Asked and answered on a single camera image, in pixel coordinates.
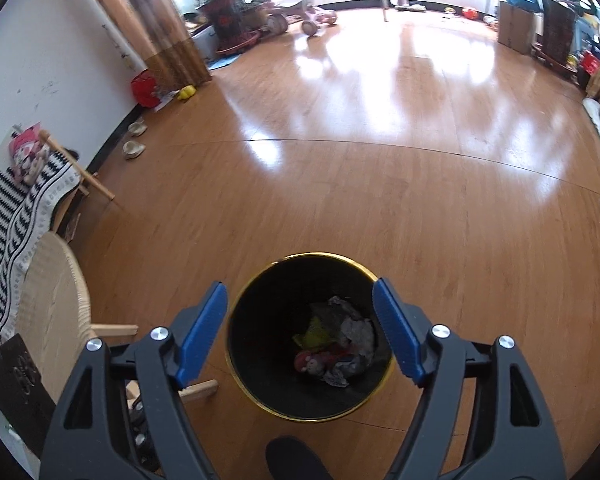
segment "cardboard box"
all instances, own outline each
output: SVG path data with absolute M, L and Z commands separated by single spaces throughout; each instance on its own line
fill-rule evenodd
M 536 15 L 500 2 L 498 42 L 520 54 L 528 54 L 536 38 Z

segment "black trash can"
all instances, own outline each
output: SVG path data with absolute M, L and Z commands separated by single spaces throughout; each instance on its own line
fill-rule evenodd
M 241 389 L 258 406 L 297 422 L 323 422 L 351 413 L 378 391 L 392 368 L 392 353 L 372 306 L 377 278 L 344 256 L 294 254 L 253 278 L 229 318 L 227 361 Z M 337 388 L 294 368 L 311 303 L 339 296 L 372 321 L 376 350 L 370 366 Z

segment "chair leg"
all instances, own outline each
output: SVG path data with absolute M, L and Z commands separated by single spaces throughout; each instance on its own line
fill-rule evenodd
M 218 381 L 211 379 L 203 383 L 193 384 L 184 390 L 179 391 L 180 400 L 189 402 L 190 400 L 203 399 L 209 395 L 213 395 L 218 390 Z
M 136 335 L 138 333 L 138 325 L 92 324 L 91 330 L 93 330 L 98 337 Z

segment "black and white blanket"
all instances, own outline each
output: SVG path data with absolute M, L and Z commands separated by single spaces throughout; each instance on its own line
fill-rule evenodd
M 51 153 L 33 186 L 16 184 L 0 164 L 0 345 L 14 335 L 22 283 L 40 237 L 51 226 L 61 198 L 78 186 L 69 162 Z

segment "shoe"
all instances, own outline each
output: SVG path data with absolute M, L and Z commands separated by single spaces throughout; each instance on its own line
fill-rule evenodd
M 136 158 L 136 156 L 144 152 L 144 148 L 144 144 L 140 144 L 134 140 L 128 140 L 122 145 L 122 152 L 125 154 L 125 158 L 129 160 L 130 158 Z
M 320 458 L 294 436 L 273 439 L 265 457 L 274 480 L 333 480 Z
M 146 123 L 144 122 L 144 119 L 140 118 L 139 121 L 136 121 L 135 123 L 131 123 L 129 125 L 129 127 L 127 128 L 127 131 L 131 134 L 131 136 L 137 137 L 137 136 L 141 136 L 142 134 L 144 134 L 146 129 L 147 129 L 147 126 L 146 126 Z

